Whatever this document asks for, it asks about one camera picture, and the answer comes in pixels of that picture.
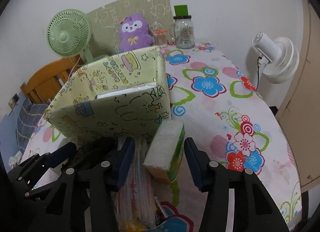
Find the wooden chair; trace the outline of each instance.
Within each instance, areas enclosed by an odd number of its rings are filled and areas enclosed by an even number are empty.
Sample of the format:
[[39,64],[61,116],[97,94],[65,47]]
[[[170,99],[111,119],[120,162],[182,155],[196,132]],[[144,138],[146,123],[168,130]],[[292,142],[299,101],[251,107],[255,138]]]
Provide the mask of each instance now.
[[[69,73],[78,59],[79,55],[71,58],[62,58],[42,67],[30,78],[26,85],[20,87],[22,93],[33,103],[47,103],[49,99],[52,100],[62,88],[58,79],[66,83]],[[82,64],[83,62],[80,59],[77,65]],[[77,65],[74,67],[73,72],[79,68]]]

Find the yellow bow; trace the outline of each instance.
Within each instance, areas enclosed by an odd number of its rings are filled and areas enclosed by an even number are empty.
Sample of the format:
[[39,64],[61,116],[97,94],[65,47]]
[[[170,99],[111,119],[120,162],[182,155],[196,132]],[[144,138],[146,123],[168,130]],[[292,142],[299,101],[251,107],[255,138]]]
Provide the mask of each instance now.
[[128,38],[128,42],[131,42],[130,45],[133,45],[134,43],[136,44],[136,40],[138,40],[138,39],[139,39],[139,37],[137,37],[137,36],[135,36],[133,38]]

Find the stuffed animal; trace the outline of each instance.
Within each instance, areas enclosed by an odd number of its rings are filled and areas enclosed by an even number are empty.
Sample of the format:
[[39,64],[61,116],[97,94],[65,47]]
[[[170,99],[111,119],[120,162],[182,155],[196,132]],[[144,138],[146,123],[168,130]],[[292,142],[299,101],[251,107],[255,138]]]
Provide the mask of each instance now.
[[148,47],[152,43],[152,37],[148,34],[148,22],[140,13],[124,19],[120,24],[119,37],[123,52]]

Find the floral tablecloth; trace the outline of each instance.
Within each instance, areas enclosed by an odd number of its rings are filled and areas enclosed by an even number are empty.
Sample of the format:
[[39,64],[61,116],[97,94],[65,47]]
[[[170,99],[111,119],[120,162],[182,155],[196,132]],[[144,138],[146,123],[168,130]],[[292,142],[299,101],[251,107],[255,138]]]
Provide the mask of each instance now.
[[[301,192],[295,163],[278,122],[254,86],[223,53],[210,43],[192,50],[163,50],[173,119],[185,124],[186,137],[210,159],[226,168],[251,168],[279,207],[289,228],[301,219]],[[50,123],[40,119],[22,160],[53,152],[63,144]],[[58,178],[48,170],[37,186]],[[153,231],[198,231],[206,193],[194,186],[183,158],[173,184],[154,183],[155,195],[171,218]],[[234,194],[230,191],[227,231],[232,231]]]

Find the electric fan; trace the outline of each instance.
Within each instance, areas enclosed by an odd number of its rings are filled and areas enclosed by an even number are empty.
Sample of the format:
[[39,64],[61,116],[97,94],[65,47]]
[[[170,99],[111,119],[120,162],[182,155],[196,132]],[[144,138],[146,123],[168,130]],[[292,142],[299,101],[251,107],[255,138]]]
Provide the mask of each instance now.
[[299,65],[299,52],[289,38],[278,37],[272,41],[259,32],[252,43],[263,54],[258,60],[259,79],[263,73],[269,82],[280,84],[294,75]]
[[47,29],[47,43],[51,50],[61,57],[80,54],[87,62],[93,62],[89,41],[90,22],[85,13],[76,9],[66,9],[57,13]]

